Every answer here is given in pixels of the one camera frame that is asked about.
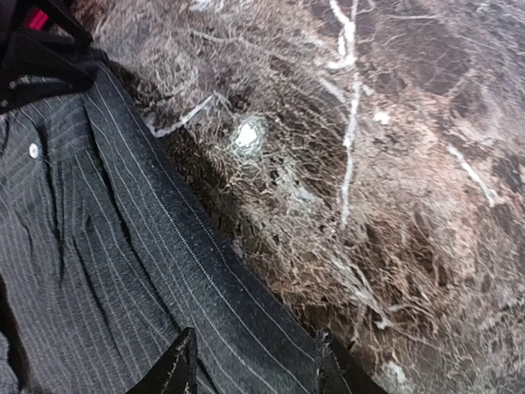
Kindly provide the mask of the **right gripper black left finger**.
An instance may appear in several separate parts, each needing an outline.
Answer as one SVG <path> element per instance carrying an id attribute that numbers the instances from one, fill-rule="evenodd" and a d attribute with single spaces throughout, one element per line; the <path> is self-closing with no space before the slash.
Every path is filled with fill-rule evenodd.
<path id="1" fill-rule="evenodd" d="M 185 328 L 159 361 L 126 394 L 194 394 L 198 347 L 193 328 Z"/>

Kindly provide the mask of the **black clothes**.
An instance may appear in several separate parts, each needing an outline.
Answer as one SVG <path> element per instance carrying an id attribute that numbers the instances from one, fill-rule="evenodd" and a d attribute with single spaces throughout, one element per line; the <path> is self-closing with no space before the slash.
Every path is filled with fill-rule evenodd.
<path id="1" fill-rule="evenodd" d="M 126 393 L 187 327 L 196 393 L 315 393 L 316 342 L 239 261 L 97 53 L 1 117 L 1 390 Z"/>

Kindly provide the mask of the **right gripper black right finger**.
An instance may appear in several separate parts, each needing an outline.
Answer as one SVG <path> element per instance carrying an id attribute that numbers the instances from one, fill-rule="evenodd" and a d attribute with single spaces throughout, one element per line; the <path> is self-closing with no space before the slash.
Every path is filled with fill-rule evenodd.
<path id="1" fill-rule="evenodd" d="M 321 394 L 386 394 L 328 328 L 316 334 L 316 389 Z"/>

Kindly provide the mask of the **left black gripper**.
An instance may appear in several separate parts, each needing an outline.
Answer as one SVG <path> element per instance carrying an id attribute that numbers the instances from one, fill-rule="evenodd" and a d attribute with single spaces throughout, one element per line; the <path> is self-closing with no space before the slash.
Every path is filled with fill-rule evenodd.
<path id="1" fill-rule="evenodd" d="M 43 30 L 25 25 L 34 8 L 48 15 Z M 88 89 L 94 75 L 81 58 L 92 42 L 68 1 L 2 1 L 1 113 Z"/>

